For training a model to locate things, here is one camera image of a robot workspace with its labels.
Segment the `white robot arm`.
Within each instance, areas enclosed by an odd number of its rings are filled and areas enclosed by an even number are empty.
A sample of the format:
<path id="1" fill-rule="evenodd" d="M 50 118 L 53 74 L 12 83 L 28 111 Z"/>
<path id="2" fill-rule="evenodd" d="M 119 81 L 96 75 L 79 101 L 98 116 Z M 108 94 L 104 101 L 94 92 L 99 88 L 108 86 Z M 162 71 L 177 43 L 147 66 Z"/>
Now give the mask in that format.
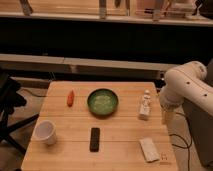
<path id="1" fill-rule="evenodd" d="M 191 61 L 166 71 L 165 85 L 159 92 L 163 124 L 173 119 L 174 110 L 185 99 L 213 116 L 213 87 L 204 82 L 206 76 L 207 67 L 199 61 Z"/>

